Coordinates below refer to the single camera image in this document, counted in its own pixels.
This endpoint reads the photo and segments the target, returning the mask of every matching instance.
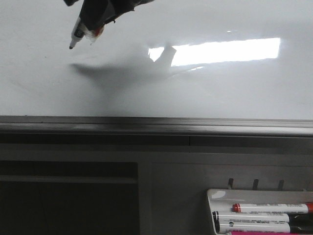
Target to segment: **white marker tray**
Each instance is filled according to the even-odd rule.
[[[313,192],[209,189],[208,215],[211,233],[217,235],[212,212],[231,212],[235,203],[306,203],[313,202]]]

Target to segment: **whiteboard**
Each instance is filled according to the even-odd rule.
[[[155,0],[69,50],[82,1],[0,1],[0,115],[313,119],[313,1]]]

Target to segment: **pink marker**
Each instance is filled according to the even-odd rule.
[[[303,234],[282,234],[282,233],[257,233],[257,232],[228,232],[226,235],[303,235]]]

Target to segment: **marker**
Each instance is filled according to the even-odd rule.
[[[215,229],[218,233],[232,231],[239,232],[264,232],[264,233],[288,233],[288,234],[313,234],[313,223],[299,223],[290,225],[286,222],[256,222],[249,223],[233,221],[215,221]]]
[[[299,221],[311,221],[310,214],[286,214],[286,213],[259,213],[259,212],[218,212],[212,213],[214,221],[234,222],[286,222],[294,223]]]
[[[233,212],[265,212],[306,214],[313,212],[313,203],[306,204],[263,204],[236,203]]]
[[[279,233],[258,233],[258,232],[238,232],[238,231],[232,231],[226,233],[226,235],[282,235]]]
[[[76,43],[82,40],[82,38],[85,35],[84,33],[85,28],[86,28],[85,25],[81,22],[80,18],[78,17],[76,24],[72,31],[72,41],[69,44],[69,49],[73,49]]]

